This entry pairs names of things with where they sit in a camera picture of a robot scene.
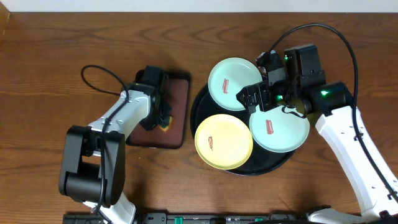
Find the orange green scrub sponge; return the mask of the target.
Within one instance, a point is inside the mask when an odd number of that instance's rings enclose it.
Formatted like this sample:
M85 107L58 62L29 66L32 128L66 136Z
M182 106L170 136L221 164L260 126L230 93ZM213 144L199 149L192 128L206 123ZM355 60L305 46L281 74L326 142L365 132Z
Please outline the orange green scrub sponge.
M159 128L163 131L163 132L167 132L170 129L170 126L172 124L173 121L173 117L172 116L168 116L166 117L160 124L159 124Z

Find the mint green plate top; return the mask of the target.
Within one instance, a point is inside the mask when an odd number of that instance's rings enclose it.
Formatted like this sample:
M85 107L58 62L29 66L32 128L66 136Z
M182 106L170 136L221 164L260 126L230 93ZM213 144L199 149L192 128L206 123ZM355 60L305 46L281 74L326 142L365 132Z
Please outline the mint green plate top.
M236 95L248 85L262 81L261 73L250 61L231 57L218 62L208 78L208 89L212 99L230 111L245 110Z

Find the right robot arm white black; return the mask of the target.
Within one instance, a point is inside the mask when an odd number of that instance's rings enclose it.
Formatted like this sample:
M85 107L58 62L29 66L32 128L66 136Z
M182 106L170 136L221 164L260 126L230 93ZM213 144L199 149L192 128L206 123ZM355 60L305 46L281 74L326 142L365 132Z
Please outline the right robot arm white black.
M302 87L278 81L243 87L237 100L250 113L295 106L315 124L343 168L361 209L364 223L397 223L397 177L364 126L356 94L344 83Z

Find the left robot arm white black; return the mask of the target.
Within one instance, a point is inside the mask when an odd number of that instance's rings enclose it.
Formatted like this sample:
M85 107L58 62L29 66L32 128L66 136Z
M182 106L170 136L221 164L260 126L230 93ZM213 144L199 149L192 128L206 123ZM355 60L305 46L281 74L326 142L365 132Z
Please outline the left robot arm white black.
M126 140L137 125L168 123L171 107L163 85L132 83L119 100L87 126L67 131L60 171L62 195L90 207L89 215L65 215L64 223L132 223L135 205L123 193Z

